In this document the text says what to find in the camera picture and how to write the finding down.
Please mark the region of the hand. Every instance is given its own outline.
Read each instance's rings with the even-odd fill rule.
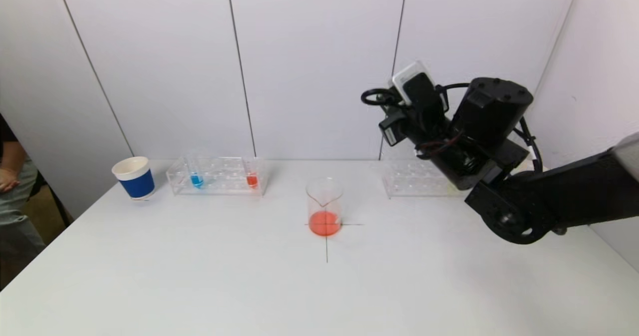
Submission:
[[[18,173],[13,170],[0,168],[0,193],[11,191],[19,184]]]

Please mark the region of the gray pants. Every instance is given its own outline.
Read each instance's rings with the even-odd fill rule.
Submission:
[[[0,193],[0,259],[3,266],[12,270],[13,276],[45,248],[36,228],[20,211],[29,199],[37,176],[38,169],[27,158],[18,177],[20,184],[7,193]]]

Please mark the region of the black shirt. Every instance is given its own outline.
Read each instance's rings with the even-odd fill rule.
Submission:
[[[13,131],[11,131],[9,125],[4,121],[2,114],[0,114],[0,158],[2,158],[2,143],[16,141],[18,141],[18,139],[16,139]]]

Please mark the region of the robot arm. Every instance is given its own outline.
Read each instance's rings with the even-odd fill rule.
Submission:
[[[447,90],[466,87],[452,120]],[[534,137],[523,119],[529,91],[511,81],[479,77],[469,84],[434,85],[419,64],[393,76],[388,89],[363,93],[386,118],[379,128],[393,146],[404,138],[459,189],[466,204],[504,240],[530,244],[549,231],[639,215],[639,133],[564,167],[542,171]],[[520,122],[521,130],[515,129]],[[534,150],[536,170],[511,175],[529,154],[507,136],[515,131]]]

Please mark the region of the person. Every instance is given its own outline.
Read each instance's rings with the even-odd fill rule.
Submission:
[[[0,263],[9,269],[5,277],[13,279],[44,250],[45,243],[20,210],[29,199],[38,169],[2,115],[0,140]]]

